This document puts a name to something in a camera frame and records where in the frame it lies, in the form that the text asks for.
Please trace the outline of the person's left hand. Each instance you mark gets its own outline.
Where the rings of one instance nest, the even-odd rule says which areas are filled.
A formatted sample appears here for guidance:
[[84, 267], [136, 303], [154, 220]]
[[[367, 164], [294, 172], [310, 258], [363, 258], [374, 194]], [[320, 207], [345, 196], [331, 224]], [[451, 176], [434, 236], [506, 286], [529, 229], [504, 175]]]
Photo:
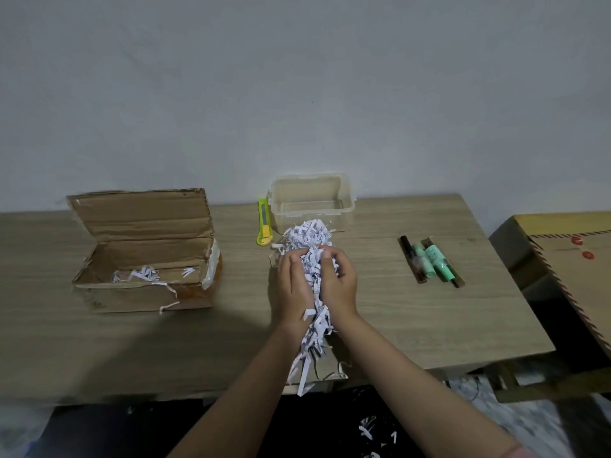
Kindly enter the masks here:
[[309, 327], [308, 317], [304, 314], [315, 307], [311, 285], [307, 280], [279, 281], [277, 267], [277, 298], [280, 326], [300, 341]]

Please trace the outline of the person's right hand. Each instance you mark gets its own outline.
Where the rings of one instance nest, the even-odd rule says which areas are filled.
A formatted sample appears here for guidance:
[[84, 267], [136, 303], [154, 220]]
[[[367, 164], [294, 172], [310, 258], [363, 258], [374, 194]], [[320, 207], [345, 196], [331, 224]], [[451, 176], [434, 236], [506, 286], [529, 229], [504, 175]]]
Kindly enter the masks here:
[[328, 307], [331, 322], [337, 330], [354, 317], [358, 316], [356, 308], [357, 274], [353, 263], [345, 253], [343, 277], [322, 281], [320, 299]]

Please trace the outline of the bundle of white shredded paper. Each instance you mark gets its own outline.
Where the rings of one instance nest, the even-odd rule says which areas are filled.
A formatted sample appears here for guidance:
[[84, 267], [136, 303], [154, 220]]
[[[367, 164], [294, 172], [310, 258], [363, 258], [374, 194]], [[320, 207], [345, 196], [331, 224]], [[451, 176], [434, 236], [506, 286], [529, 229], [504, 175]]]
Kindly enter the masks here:
[[301, 262], [305, 280], [313, 291], [314, 308], [306, 310], [303, 315], [303, 320], [310, 320], [310, 325], [301, 341], [300, 352], [294, 359], [287, 379], [288, 383], [292, 384], [295, 375], [300, 373], [296, 393], [299, 397], [314, 387], [313, 382], [307, 381], [309, 372], [314, 371], [317, 375], [317, 361], [323, 358], [326, 349], [330, 348], [326, 343], [326, 337], [334, 331], [329, 309], [320, 297], [322, 286], [320, 260], [323, 253], [320, 246], [331, 246], [331, 238], [332, 230], [329, 230], [321, 219], [314, 219], [287, 229], [280, 242], [271, 244], [271, 248], [279, 256], [292, 250], [307, 249], [307, 252], [301, 256]]

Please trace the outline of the person's right forearm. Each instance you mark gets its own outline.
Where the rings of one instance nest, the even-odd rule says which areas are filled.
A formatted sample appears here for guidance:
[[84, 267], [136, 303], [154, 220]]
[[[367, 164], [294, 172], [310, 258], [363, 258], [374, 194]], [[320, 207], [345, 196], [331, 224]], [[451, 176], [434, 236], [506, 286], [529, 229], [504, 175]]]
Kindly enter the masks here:
[[357, 314], [335, 316], [356, 363], [427, 458], [533, 458], [472, 404], [408, 359]]

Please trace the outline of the person's left forearm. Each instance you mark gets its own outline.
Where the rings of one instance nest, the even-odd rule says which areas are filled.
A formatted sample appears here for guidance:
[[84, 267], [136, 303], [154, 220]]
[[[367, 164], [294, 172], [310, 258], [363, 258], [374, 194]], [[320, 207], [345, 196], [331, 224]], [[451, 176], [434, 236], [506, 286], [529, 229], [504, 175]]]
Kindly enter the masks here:
[[307, 326], [307, 323], [279, 323], [248, 367], [167, 458], [255, 457]]

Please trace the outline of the yellow green utility knife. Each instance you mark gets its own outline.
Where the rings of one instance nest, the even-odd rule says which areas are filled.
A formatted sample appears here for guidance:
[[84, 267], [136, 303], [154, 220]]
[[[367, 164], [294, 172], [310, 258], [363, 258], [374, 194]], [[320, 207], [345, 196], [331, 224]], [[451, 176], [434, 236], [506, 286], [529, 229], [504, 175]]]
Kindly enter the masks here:
[[273, 230], [270, 220], [270, 206], [267, 198], [260, 198], [257, 202], [259, 231], [256, 243], [259, 246], [268, 246], [273, 239]]

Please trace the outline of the clear plastic container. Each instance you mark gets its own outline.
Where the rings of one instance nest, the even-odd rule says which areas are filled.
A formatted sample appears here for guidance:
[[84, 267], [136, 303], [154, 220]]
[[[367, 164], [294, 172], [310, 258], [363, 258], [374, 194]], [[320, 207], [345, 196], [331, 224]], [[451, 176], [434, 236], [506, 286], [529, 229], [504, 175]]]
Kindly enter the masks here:
[[316, 219], [328, 230], [346, 231], [355, 210], [355, 197], [345, 173], [278, 177], [268, 191], [268, 203], [272, 225], [279, 234]]

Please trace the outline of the dark bottle with black cap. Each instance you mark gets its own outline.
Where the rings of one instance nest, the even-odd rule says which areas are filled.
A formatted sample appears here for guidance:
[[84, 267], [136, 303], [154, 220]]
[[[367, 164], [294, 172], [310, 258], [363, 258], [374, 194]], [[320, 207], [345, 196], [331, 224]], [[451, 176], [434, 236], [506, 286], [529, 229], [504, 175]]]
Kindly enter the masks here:
[[406, 256], [408, 266], [411, 269], [416, 279], [416, 282], [418, 284], [427, 283], [427, 278], [425, 277], [424, 271], [422, 270], [419, 257], [416, 255], [415, 249], [409, 242], [409, 239], [407, 238], [407, 236], [403, 235], [399, 238], [399, 241], [401, 243], [401, 248], [403, 249], [403, 252]]

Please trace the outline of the small mint green tube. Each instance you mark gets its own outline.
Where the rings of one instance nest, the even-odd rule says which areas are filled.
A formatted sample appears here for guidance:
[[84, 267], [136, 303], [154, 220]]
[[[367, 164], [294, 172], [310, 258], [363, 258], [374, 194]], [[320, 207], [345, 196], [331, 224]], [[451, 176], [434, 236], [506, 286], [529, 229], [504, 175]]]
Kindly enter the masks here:
[[413, 243], [412, 247], [417, 256], [420, 269], [424, 274], [425, 278], [430, 279], [437, 277], [437, 273], [434, 269], [432, 262], [430, 261], [429, 257], [425, 252], [424, 246], [421, 243], [416, 242]]

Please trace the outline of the large mint green tube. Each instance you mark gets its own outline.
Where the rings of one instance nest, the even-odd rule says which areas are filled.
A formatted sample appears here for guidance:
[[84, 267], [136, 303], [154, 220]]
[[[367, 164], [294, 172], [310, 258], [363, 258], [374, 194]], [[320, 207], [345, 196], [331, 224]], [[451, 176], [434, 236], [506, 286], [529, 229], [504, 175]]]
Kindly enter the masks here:
[[428, 260], [432, 263], [434, 270], [440, 278], [450, 282], [454, 287], [458, 287], [456, 277], [452, 270], [449, 268], [446, 257], [440, 251], [438, 246], [431, 244], [425, 249], [425, 254]]

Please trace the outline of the shredded paper strips in box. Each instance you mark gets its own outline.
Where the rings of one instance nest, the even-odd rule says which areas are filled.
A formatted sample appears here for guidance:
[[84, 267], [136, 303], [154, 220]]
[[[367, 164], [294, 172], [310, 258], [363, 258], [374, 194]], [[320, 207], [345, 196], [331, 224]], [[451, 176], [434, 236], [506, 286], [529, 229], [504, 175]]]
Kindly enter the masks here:
[[177, 309], [184, 301], [194, 299], [200, 289], [201, 269], [195, 264], [176, 266], [144, 265], [132, 270], [116, 270], [110, 279], [117, 289], [126, 292], [125, 310], [163, 313]]

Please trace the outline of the open brown cardboard box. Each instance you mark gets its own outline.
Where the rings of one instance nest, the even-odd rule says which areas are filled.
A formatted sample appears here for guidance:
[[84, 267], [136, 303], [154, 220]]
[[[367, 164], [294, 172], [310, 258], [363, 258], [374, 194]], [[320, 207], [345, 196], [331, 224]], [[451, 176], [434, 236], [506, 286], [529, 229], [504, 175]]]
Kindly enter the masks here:
[[204, 189], [90, 192], [68, 196], [67, 202], [95, 240], [92, 253], [72, 281], [74, 291], [93, 311], [159, 313], [126, 311], [126, 292], [110, 279], [116, 270], [164, 264], [195, 264], [201, 269], [195, 298], [168, 311], [213, 306], [222, 255]]

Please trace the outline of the white paper scraps on floor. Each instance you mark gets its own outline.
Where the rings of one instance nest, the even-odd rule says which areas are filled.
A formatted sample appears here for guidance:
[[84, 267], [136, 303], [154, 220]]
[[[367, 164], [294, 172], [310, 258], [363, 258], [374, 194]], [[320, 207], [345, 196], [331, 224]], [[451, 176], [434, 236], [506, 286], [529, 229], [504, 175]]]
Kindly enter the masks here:
[[396, 458], [398, 429], [388, 416], [366, 416], [358, 430], [361, 458]]

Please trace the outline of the yellow wooden side table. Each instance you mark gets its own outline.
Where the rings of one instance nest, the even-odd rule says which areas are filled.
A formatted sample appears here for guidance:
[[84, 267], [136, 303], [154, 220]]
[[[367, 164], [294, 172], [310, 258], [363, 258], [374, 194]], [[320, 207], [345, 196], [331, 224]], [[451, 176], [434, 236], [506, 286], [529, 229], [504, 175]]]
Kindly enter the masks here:
[[529, 235], [611, 230], [611, 211], [520, 214], [505, 221], [490, 242], [528, 301], [564, 298], [531, 247]]

